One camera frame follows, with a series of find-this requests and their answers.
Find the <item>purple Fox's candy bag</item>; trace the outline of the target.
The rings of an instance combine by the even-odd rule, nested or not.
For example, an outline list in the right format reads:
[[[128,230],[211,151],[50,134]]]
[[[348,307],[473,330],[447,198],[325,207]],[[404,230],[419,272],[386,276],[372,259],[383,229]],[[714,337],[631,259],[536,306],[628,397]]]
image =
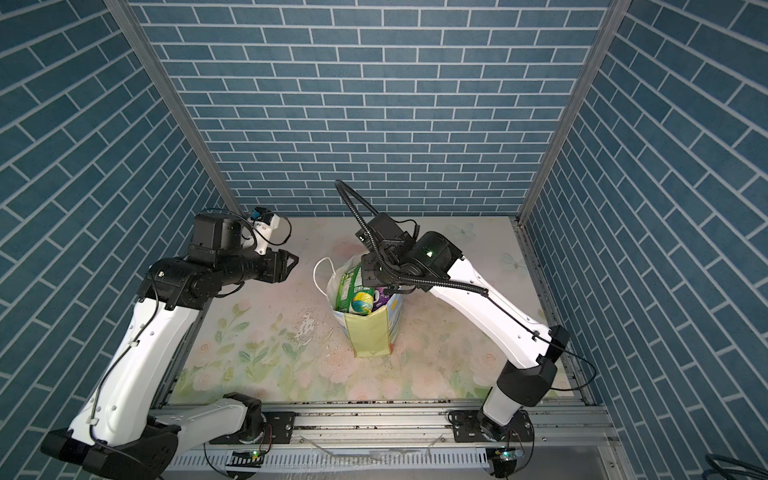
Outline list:
[[[380,308],[386,306],[392,295],[390,294],[389,290],[385,287],[376,287],[374,289],[374,302],[372,311],[375,312],[379,310]]]

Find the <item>green yellow lemon candy bag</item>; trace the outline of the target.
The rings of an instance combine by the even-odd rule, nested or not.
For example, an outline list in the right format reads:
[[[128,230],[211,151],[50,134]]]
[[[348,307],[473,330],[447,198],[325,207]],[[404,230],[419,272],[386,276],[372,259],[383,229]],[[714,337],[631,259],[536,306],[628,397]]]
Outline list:
[[[338,286],[335,310],[342,313],[367,316],[374,311],[377,299],[375,287],[363,284],[362,268],[355,266],[346,271]]]

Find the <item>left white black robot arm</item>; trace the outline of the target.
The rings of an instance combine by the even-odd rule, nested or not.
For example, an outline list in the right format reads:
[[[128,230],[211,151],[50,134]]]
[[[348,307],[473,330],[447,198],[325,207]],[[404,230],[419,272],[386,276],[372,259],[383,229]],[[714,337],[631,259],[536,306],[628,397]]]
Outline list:
[[[106,479],[159,479],[177,455],[214,439],[262,442],[270,429],[261,402],[245,394],[182,414],[150,410],[223,288],[288,278],[299,258],[273,236],[289,224],[263,207],[250,215],[217,208],[197,214],[186,253],[147,270],[115,357],[69,426],[45,435],[41,453]]]

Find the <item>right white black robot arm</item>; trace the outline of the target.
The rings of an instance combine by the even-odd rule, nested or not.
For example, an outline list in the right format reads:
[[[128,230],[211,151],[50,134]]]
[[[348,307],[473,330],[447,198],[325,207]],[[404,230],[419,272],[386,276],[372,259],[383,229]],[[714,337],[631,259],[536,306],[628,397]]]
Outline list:
[[[536,406],[552,389],[569,333],[538,322],[507,300],[444,235],[428,231],[418,237],[386,213],[359,224],[356,237],[368,250],[362,257],[365,286],[432,294],[462,313],[506,357],[478,412],[484,434],[501,439],[523,408]]]

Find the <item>white green paper bag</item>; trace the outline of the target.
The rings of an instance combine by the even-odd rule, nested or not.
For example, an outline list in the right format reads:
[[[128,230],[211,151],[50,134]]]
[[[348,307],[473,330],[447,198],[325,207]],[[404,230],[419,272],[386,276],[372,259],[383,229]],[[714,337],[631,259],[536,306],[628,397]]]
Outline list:
[[[315,287],[326,298],[332,316],[342,327],[356,357],[377,357],[393,351],[398,334],[403,297],[392,293],[389,303],[367,316],[342,313],[335,310],[335,300],[341,276],[350,268],[361,267],[362,254],[355,255],[339,268],[330,257],[321,258],[313,268]]]

